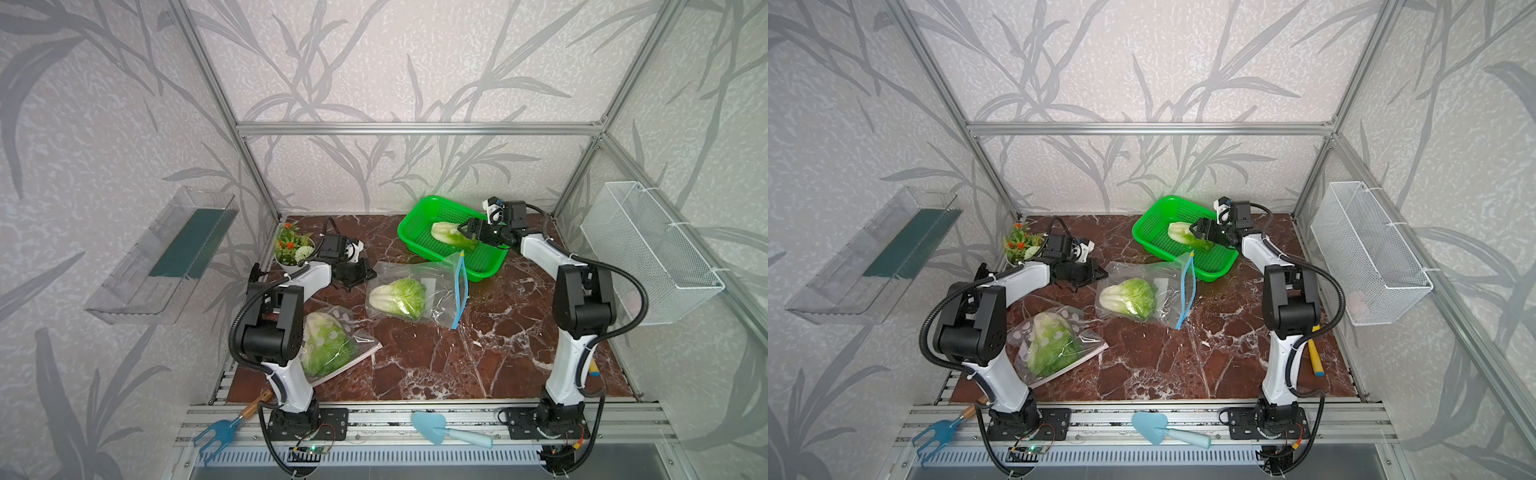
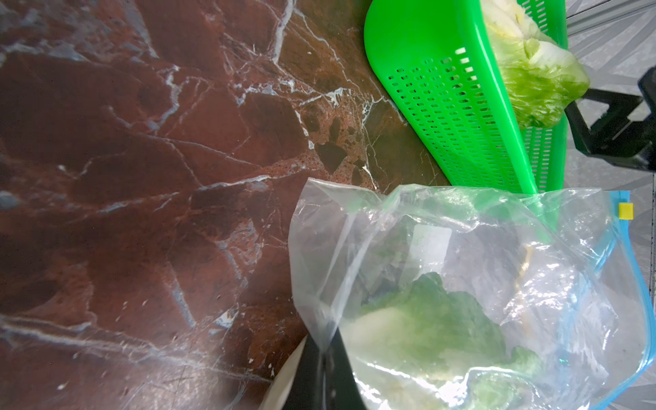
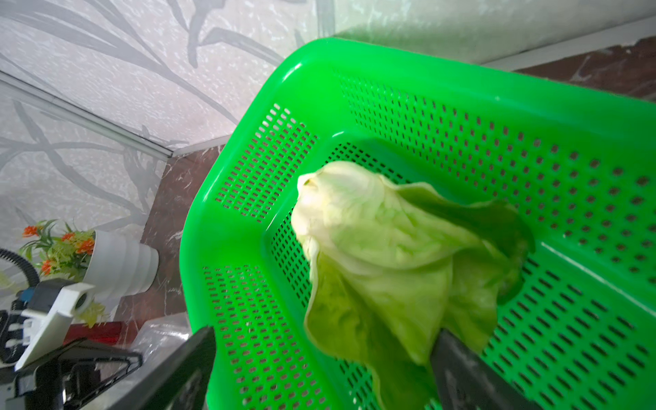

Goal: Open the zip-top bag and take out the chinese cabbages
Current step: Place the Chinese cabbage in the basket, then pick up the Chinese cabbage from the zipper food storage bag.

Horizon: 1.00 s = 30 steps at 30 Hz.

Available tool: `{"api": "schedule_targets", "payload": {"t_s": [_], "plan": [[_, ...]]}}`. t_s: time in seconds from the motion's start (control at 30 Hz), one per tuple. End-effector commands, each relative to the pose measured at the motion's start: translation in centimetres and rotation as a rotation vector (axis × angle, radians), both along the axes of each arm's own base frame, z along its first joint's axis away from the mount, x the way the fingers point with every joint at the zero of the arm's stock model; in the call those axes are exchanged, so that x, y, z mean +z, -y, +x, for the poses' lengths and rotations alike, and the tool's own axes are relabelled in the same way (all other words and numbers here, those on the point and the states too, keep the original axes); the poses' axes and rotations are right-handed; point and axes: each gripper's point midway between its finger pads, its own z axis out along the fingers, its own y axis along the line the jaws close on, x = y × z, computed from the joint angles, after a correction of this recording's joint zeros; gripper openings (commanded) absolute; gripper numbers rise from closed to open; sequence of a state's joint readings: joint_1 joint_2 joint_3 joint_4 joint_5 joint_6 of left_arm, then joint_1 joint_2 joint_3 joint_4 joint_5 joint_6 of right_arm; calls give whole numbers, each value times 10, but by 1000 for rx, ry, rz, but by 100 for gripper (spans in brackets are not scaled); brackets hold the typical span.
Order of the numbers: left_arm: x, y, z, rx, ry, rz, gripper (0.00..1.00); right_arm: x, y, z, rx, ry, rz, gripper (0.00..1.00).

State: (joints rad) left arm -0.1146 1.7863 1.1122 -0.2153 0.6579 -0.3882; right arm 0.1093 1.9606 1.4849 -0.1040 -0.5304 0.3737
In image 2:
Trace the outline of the blue-zip clear bag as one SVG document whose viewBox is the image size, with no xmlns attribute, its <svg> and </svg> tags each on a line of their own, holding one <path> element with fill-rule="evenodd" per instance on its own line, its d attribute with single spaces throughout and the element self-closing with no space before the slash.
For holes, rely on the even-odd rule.
<svg viewBox="0 0 656 410">
<path fill-rule="evenodd" d="M 655 358 L 629 205 L 626 191 L 409 184 L 380 195 L 310 179 L 289 229 L 293 302 L 325 370 L 343 322 L 436 273 L 448 292 L 477 299 L 507 348 L 541 358 L 529 409 L 603 409 Z"/>
</svg>

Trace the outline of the chinese cabbage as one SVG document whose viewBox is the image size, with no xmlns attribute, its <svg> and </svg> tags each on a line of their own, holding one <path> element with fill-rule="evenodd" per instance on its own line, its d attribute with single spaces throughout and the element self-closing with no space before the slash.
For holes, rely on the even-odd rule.
<svg viewBox="0 0 656 410">
<path fill-rule="evenodd" d="M 553 128 L 589 90 L 584 67 L 516 1 L 482 1 L 483 22 L 520 130 Z"/>
</svg>

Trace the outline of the chinese cabbage front one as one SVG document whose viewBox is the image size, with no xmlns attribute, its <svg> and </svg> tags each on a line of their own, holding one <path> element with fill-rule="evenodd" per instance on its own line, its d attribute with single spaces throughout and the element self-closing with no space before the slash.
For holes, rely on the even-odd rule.
<svg viewBox="0 0 656 410">
<path fill-rule="evenodd" d="M 369 302 L 340 333 L 368 409 L 529 409 L 537 396 L 541 358 L 507 348 L 477 299 L 436 273 Z"/>
</svg>

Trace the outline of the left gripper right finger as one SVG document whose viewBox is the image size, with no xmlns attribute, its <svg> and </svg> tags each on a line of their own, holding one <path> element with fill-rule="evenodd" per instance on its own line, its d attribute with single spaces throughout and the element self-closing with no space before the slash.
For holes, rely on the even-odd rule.
<svg viewBox="0 0 656 410">
<path fill-rule="evenodd" d="M 325 353 L 325 409 L 366 410 L 339 331 Z"/>
</svg>

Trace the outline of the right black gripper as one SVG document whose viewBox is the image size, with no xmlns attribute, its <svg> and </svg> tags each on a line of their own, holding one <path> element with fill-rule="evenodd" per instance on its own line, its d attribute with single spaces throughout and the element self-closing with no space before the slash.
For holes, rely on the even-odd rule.
<svg viewBox="0 0 656 410">
<path fill-rule="evenodd" d="M 593 125 L 584 120 L 577 104 L 565 109 L 579 152 L 615 167 L 637 171 L 655 170 L 655 68 L 638 81 L 639 96 L 589 89 L 584 100 L 607 106 Z"/>
</svg>

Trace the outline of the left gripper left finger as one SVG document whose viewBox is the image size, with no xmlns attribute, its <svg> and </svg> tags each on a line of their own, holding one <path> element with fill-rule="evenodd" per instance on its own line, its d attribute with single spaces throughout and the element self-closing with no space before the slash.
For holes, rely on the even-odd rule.
<svg viewBox="0 0 656 410">
<path fill-rule="evenodd" d="M 283 410 L 325 408 L 324 355 L 315 341 L 307 337 Z"/>
</svg>

